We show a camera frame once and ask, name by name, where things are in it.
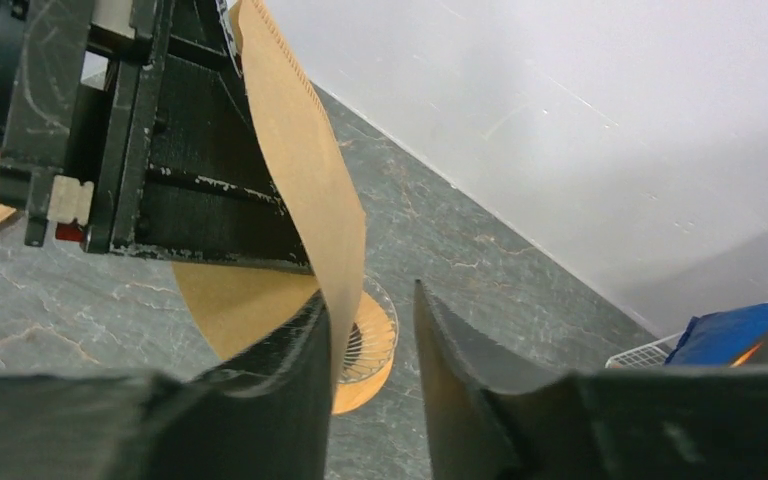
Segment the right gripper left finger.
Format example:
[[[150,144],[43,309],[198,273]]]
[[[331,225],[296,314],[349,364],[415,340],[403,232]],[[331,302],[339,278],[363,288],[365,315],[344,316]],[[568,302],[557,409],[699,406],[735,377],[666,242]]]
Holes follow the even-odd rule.
[[[283,325],[183,382],[159,371],[0,376],[0,479],[321,479],[329,315]]]

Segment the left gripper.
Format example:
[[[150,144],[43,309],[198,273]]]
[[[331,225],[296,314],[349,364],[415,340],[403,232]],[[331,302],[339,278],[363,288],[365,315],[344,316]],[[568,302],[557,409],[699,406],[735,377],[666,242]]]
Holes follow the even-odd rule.
[[[30,247],[311,270],[222,1],[0,1],[0,205]]]

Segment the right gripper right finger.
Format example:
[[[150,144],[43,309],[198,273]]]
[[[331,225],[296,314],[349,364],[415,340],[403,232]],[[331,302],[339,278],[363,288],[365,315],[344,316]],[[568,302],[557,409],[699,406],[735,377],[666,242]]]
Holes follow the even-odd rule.
[[[557,372],[421,282],[413,322],[436,479],[768,479],[768,368]]]

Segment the single brown paper filter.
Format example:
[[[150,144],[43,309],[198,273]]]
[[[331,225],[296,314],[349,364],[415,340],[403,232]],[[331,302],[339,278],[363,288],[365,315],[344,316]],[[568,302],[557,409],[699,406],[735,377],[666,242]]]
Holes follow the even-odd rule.
[[[337,380],[363,289],[365,213],[328,115],[261,1],[232,9],[242,38],[243,82],[266,167],[289,207],[314,277],[176,263],[179,290],[221,359],[264,338],[320,289],[330,314]]]

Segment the clear glass dripper cone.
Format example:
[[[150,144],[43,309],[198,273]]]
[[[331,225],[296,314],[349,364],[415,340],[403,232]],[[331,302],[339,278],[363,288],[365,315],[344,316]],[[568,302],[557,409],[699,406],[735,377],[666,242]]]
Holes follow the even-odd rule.
[[[398,339],[398,314],[391,296],[366,275],[343,358],[340,383],[360,383],[383,371],[394,358]]]

